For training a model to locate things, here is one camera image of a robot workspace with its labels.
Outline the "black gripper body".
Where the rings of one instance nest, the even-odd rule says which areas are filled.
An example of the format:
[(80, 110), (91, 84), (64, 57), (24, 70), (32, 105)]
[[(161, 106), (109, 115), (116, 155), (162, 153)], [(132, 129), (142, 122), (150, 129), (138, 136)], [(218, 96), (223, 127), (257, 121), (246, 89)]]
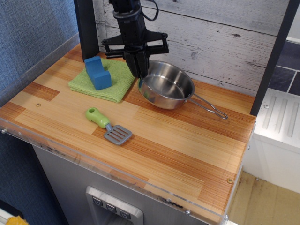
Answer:
[(120, 35), (104, 39), (108, 58), (124, 58), (125, 54), (143, 53), (148, 58), (154, 54), (169, 53), (166, 33), (150, 31), (146, 28), (144, 18), (119, 21)]

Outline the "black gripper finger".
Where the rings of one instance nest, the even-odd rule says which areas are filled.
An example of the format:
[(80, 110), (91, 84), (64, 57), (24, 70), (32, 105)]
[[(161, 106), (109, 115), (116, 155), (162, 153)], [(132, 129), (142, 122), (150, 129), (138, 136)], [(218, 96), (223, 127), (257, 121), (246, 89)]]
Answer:
[(129, 70), (131, 71), (132, 75), (136, 78), (140, 77), (139, 67), (136, 63), (136, 57), (134, 54), (130, 54), (128, 52), (124, 53), (124, 59), (127, 63)]
[(138, 78), (144, 78), (148, 74), (150, 53), (146, 50), (138, 51)]

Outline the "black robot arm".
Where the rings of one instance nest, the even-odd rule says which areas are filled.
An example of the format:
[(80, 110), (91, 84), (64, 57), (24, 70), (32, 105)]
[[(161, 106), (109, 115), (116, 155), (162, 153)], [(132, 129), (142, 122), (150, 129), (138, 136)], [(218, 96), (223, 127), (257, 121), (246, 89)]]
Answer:
[(144, 78), (148, 75), (150, 56), (168, 53), (166, 33), (153, 32), (146, 28), (145, 19), (154, 21), (158, 17), (156, 7), (154, 18), (147, 17), (139, 0), (110, 0), (113, 17), (117, 20), (120, 35), (104, 39), (107, 58), (123, 58), (132, 75)]

